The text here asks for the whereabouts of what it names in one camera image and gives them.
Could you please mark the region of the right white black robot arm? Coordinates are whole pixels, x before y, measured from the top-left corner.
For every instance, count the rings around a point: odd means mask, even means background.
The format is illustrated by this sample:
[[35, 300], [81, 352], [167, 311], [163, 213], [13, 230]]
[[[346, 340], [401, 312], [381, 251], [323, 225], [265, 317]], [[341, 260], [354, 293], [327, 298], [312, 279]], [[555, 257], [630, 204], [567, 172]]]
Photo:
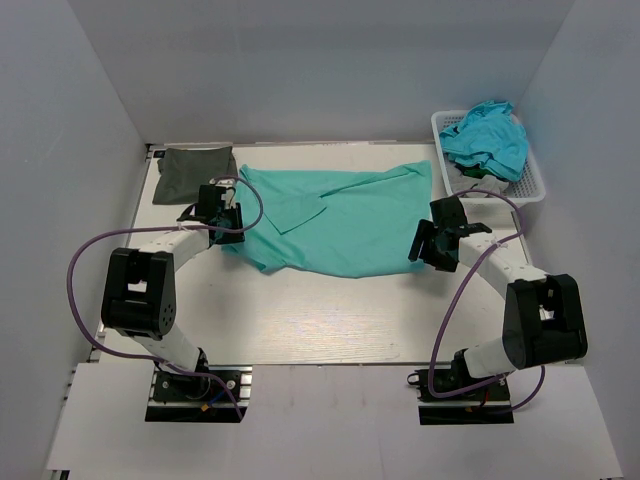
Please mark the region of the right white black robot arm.
[[477, 397], [486, 387], [516, 371], [582, 359], [587, 332], [576, 280], [552, 275], [521, 260], [483, 223], [468, 221], [456, 196], [431, 202], [431, 217], [420, 220], [409, 252], [438, 271], [453, 273], [464, 265], [465, 283], [479, 276], [504, 301], [501, 335], [458, 351], [441, 385], [435, 370], [427, 387], [438, 399]]

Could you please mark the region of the teal green t-shirt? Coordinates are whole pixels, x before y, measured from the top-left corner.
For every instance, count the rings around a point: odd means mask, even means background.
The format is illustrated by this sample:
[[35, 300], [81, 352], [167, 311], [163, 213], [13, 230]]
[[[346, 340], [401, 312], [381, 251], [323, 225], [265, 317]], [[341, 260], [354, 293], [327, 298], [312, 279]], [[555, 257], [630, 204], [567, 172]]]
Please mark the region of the teal green t-shirt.
[[385, 172], [259, 170], [242, 166], [243, 221], [255, 226], [223, 251], [264, 274], [293, 268], [342, 278], [413, 273], [418, 223], [429, 216], [428, 161]]

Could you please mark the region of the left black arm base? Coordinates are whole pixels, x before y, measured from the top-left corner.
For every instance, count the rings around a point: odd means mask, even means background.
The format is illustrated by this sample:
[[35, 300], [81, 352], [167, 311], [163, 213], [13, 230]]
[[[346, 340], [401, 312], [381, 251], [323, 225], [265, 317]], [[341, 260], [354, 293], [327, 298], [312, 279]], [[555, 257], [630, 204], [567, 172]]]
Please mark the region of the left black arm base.
[[[210, 366], [210, 372], [225, 382], [244, 415], [250, 401], [253, 368]], [[235, 424], [241, 419], [224, 388], [216, 381], [156, 369], [149, 390], [145, 421]]]

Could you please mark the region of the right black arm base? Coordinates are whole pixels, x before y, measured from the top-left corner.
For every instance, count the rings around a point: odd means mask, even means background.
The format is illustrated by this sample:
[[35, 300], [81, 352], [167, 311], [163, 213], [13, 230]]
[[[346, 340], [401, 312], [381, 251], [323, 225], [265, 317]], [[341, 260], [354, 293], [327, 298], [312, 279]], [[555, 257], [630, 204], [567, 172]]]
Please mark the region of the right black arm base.
[[436, 398], [428, 390], [427, 369], [407, 376], [407, 384], [417, 390], [421, 426], [469, 426], [513, 424], [511, 397], [505, 380], [447, 398]]

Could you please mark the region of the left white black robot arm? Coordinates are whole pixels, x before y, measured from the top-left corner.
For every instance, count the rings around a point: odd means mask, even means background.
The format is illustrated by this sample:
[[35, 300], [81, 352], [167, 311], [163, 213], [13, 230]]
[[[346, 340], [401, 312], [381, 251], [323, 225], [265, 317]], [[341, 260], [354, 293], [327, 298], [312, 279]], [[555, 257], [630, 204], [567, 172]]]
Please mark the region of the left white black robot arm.
[[213, 245], [238, 243], [244, 234], [241, 205], [230, 180], [199, 188], [197, 202], [179, 217], [190, 225], [233, 229], [233, 234], [179, 229], [139, 249], [118, 248], [110, 256], [101, 318], [105, 327], [134, 340], [155, 358], [180, 372], [177, 387], [199, 399], [211, 387], [206, 355], [176, 325], [176, 272]]

